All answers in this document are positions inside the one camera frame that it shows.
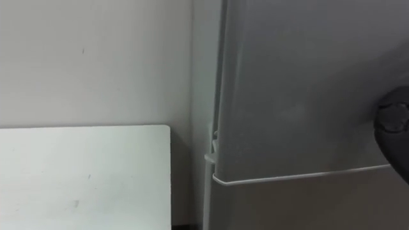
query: silver refrigerator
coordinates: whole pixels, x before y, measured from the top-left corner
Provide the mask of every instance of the silver refrigerator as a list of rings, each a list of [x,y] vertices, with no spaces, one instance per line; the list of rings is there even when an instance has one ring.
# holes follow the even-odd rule
[[[409,1],[194,0],[195,217],[204,230],[408,229],[373,137],[409,85]]]

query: refrigerator door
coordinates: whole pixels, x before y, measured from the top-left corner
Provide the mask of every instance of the refrigerator door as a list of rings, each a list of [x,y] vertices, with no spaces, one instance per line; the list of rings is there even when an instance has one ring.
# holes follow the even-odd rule
[[[409,84],[406,0],[230,0],[215,177],[387,164],[377,100]]]

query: white wall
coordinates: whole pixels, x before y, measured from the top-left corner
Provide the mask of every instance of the white wall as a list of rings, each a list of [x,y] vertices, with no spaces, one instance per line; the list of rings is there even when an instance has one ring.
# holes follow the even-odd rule
[[[0,127],[168,124],[188,221],[190,0],[1,0]]]
[[[192,27],[192,174],[195,220],[202,222],[204,155],[210,152],[222,1],[193,0]]]

